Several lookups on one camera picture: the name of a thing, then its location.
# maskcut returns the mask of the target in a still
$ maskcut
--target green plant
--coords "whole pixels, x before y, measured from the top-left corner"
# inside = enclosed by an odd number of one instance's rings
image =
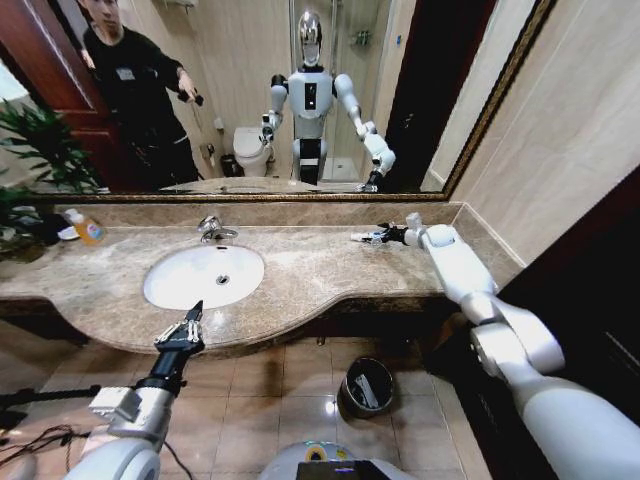
[[[7,101],[3,106],[0,128],[19,137],[0,140],[0,145],[20,159],[42,159],[30,168],[39,171],[36,182],[74,193],[95,192],[100,187],[98,175],[87,161],[89,154],[71,136],[71,128],[61,115],[50,108],[27,105],[22,105],[20,112]]]
[[[0,186],[0,250],[15,242],[19,237],[32,237],[19,220],[24,217],[39,219],[35,211],[25,210],[23,201],[29,196],[26,188],[6,188]]]

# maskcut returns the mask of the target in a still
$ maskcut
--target mirror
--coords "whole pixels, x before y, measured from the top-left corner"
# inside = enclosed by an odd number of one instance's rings
[[[2,27],[0,185],[442,192],[536,5],[515,3],[20,0],[2,20],[31,28]],[[19,44],[45,37],[33,66]]]

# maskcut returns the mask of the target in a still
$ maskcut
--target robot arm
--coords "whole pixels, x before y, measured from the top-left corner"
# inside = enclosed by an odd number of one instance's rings
[[[356,127],[356,133],[371,155],[371,161],[374,165],[369,175],[369,180],[360,187],[360,190],[377,192],[381,179],[391,170],[391,167],[393,167],[393,163],[396,161],[396,155],[389,149],[384,138],[378,134],[373,122],[362,122],[362,118],[360,117],[362,111],[358,99],[353,93],[353,82],[351,78],[343,73],[336,77],[333,85],[336,89],[338,100],[340,100],[353,125]]]
[[[283,75],[271,77],[271,110],[262,115],[262,141],[265,145],[273,142],[273,136],[282,123],[282,111],[288,94],[287,79]]]
[[[171,406],[182,387],[182,373],[192,355],[204,350],[200,318],[203,302],[185,319],[155,340],[160,352],[148,377],[135,390],[102,388],[89,410],[109,420],[115,440],[98,447],[65,477],[65,480],[157,480],[160,457],[171,419]]]
[[[427,228],[417,213],[406,245],[428,252],[446,296],[475,325],[472,347],[484,370],[511,389],[522,420],[562,480],[640,478],[640,428],[602,397],[545,374],[565,364],[553,334],[532,312],[498,299],[491,274],[455,228]]]

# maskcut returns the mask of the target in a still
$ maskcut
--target toilet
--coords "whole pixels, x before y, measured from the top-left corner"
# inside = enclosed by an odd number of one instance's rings
[[[245,177],[264,177],[267,173],[272,147],[262,144],[261,134],[259,127],[238,127],[233,134],[233,153]]]

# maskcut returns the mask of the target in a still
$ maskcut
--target humanoid robot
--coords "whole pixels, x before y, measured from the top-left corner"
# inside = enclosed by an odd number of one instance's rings
[[[353,93],[353,82],[346,74],[335,79],[319,65],[322,27],[318,14],[305,11],[298,22],[302,49],[302,66],[289,78],[271,78],[271,110],[262,116],[262,141],[271,143],[282,123],[282,111],[290,97],[294,115],[293,170],[303,182],[316,185],[322,178],[327,158],[327,143],[322,138],[324,121],[335,95],[353,122],[356,134],[371,155],[373,170],[359,191],[377,192],[382,178],[396,159],[373,122],[362,121],[361,109]]]
[[[382,232],[352,238],[372,244],[402,242],[431,256],[445,295],[475,325],[471,341],[479,361],[489,375],[511,389],[524,424],[558,478],[640,478],[640,428],[602,397],[568,380],[546,376],[564,366],[564,356],[542,321],[495,296],[491,274],[455,228],[426,227],[417,213],[406,223],[403,228],[386,224]],[[187,359],[204,348],[201,313],[202,302],[158,337],[158,361],[135,391],[100,391],[90,409],[110,420],[109,433],[119,439],[85,456],[67,480],[158,478],[157,452],[167,434],[171,404],[180,392],[182,370]],[[345,480],[413,478],[382,460],[356,459],[340,445],[310,441],[282,450],[259,480],[338,475]]]

